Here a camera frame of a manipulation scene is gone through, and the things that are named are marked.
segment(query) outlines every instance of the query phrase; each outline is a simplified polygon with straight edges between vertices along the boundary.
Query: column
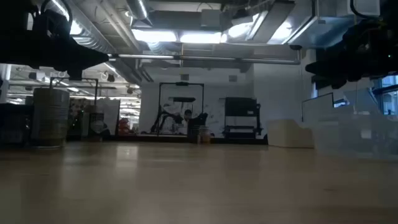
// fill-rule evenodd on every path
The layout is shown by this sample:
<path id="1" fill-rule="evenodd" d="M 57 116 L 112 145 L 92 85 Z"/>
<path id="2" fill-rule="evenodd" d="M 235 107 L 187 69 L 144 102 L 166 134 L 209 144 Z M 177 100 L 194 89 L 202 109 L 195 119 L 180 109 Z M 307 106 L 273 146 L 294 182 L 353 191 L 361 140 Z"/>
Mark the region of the column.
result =
<path id="1" fill-rule="evenodd" d="M 2 80 L 2 85 L 0 87 L 1 90 L 0 103 L 7 102 L 7 92 L 9 87 L 10 74 L 11 74 L 11 65 L 0 64 L 0 79 Z"/>

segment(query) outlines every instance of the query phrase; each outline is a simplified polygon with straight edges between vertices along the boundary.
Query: air vent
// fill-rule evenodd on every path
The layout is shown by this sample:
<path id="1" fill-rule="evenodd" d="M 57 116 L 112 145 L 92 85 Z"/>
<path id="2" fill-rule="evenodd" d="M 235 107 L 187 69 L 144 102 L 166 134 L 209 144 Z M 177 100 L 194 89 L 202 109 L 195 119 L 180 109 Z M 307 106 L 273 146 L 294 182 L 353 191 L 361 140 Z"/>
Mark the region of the air vent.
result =
<path id="1" fill-rule="evenodd" d="M 181 81 L 189 81 L 189 74 L 181 74 Z"/>
<path id="2" fill-rule="evenodd" d="M 236 75 L 229 76 L 229 82 L 237 82 L 237 81 L 238 81 L 238 76 Z"/>

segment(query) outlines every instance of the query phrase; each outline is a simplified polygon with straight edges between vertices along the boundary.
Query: wooden floor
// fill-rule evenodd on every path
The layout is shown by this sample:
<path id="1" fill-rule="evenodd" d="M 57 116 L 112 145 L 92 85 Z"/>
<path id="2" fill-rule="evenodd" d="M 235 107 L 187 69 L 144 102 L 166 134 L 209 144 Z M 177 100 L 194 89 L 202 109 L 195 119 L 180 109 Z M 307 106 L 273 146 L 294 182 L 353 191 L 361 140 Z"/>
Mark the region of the wooden floor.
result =
<path id="1" fill-rule="evenodd" d="M 398 164 L 239 145 L 0 151 L 0 223 L 398 223 Z"/>

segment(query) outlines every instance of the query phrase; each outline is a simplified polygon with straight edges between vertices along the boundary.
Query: window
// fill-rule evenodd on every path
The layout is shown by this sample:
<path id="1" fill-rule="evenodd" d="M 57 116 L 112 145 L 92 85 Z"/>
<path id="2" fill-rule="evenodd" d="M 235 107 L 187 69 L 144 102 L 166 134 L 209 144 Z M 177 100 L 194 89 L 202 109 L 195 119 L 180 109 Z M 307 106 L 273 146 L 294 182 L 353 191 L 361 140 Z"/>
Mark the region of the window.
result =
<path id="1" fill-rule="evenodd" d="M 398 115 L 398 75 L 374 81 L 373 93 L 385 115 Z"/>
<path id="2" fill-rule="evenodd" d="M 383 113 L 388 115 L 398 114 L 398 91 L 384 93 L 382 96 Z"/>
<path id="3" fill-rule="evenodd" d="M 388 76 L 381 80 L 381 88 L 398 84 L 398 75 Z"/>

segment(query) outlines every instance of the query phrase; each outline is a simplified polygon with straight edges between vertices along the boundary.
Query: ceiling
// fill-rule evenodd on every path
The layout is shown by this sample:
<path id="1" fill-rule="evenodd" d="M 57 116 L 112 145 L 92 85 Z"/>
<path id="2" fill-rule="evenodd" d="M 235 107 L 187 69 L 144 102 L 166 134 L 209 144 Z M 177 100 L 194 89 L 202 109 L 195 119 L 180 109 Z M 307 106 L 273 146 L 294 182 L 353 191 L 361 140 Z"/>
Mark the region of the ceiling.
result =
<path id="1" fill-rule="evenodd" d="M 108 66 L 102 64 L 89 68 L 84 71 L 83 77 L 99 80 L 99 96 L 140 97 L 141 92 L 137 89 L 133 94 L 127 93 L 128 84 L 132 87 L 148 82 L 177 82 L 181 81 L 181 74 L 189 74 L 190 82 L 231 84 L 231 76 L 234 76 L 232 79 L 236 79 L 237 83 L 244 83 L 252 63 L 242 59 L 256 58 L 258 63 L 300 63 L 297 51 L 286 43 L 308 48 L 325 47 L 338 41 L 352 25 L 353 19 L 337 14 L 335 0 L 319 0 L 319 4 L 314 4 L 318 2 L 314 0 L 156 0 L 142 2 L 147 18 L 136 16 L 133 20 L 131 15 L 137 12 L 132 11 L 129 7 L 131 3 L 127 1 L 139 0 L 65 1 L 72 9 L 74 21 L 81 28 L 81 32 L 73 36 L 81 45 L 107 54 L 192 56 L 191 60 L 124 58 L 108 62 Z M 62 13 L 55 2 L 59 4 L 61 0 L 52 0 L 49 8 Z M 237 19 L 238 9 L 246 9 L 248 16 Z M 152 21 L 153 27 L 145 25 L 146 19 Z M 242 19 L 251 19 L 252 22 L 244 23 L 247 30 L 242 34 L 232 35 L 233 23 L 241 22 Z M 132 31 L 164 31 L 165 27 L 174 33 L 176 41 L 148 44 L 146 39 L 137 40 L 138 36 Z M 184 42 L 184 33 L 193 31 L 219 32 L 220 41 L 224 34 L 226 40 L 222 44 Z M 210 60 L 208 57 L 234 60 Z M 66 75 L 50 68 L 34 71 L 29 67 L 14 66 L 12 93 L 27 93 L 27 85 L 34 88 L 48 85 L 40 80 L 29 79 L 30 72 L 45 72 L 47 77 Z M 107 74 L 114 75 L 115 81 L 108 82 Z M 92 83 L 65 82 L 82 90 L 77 95 L 94 94 Z"/>

